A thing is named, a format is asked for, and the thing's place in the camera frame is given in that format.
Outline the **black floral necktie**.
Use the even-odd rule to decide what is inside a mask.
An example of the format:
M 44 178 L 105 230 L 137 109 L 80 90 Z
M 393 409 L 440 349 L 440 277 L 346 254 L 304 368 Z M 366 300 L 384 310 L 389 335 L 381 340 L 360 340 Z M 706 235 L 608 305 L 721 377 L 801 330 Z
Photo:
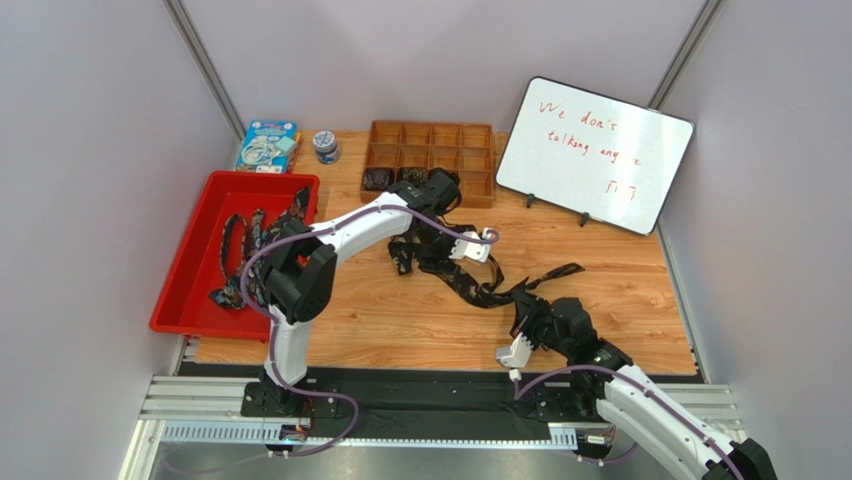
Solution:
M 389 256 L 399 276 L 411 274 L 414 271 L 414 262 L 417 262 L 418 266 L 418 261 L 414 258 L 414 247 L 411 228 L 403 234 L 393 236 L 389 241 Z M 584 271 L 581 265 L 572 262 L 559 266 L 537 279 L 530 280 L 529 278 L 525 278 L 508 290 L 498 292 L 497 289 L 505 280 L 502 269 L 492 255 L 489 256 L 486 263 L 489 265 L 492 279 L 484 283 L 477 281 L 457 261 L 454 268 L 420 268 L 419 266 L 418 268 L 421 272 L 440 279 L 468 304 L 483 309 L 508 305 L 514 302 L 513 294 L 515 292 L 520 291 L 534 294 L 534 291 L 542 283 Z

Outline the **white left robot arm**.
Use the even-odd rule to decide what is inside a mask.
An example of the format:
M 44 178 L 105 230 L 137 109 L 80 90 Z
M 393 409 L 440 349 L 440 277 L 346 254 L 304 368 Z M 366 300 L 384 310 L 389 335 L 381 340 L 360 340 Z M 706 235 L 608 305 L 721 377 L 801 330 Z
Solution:
M 296 385 L 307 373 L 310 328 L 330 302 L 343 262 L 393 237 L 403 243 L 394 256 L 399 265 L 417 253 L 431 263 L 450 258 L 463 230 L 440 218 L 460 204 L 459 183 L 457 175 L 438 168 L 423 184 L 400 180 L 372 202 L 336 219 L 313 225 L 289 220 L 277 240 L 249 259 L 249 266 L 259 269 L 265 303 L 259 310 L 271 322 L 260 385 L 275 405 L 290 411 L 292 398 L 305 394 Z

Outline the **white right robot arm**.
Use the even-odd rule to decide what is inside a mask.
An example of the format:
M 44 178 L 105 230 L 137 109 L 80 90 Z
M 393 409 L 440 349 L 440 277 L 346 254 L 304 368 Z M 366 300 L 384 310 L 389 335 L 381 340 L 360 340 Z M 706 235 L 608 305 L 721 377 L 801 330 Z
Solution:
M 553 302 L 527 292 L 513 295 L 513 341 L 496 353 L 509 370 L 515 399 L 552 377 L 567 375 L 574 410 L 624 431 L 677 479 L 774 479 L 769 453 L 757 441 L 737 441 L 689 412 L 621 349 L 600 337 L 577 298 Z M 562 355 L 563 368 L 521 381 L 531 354 Z

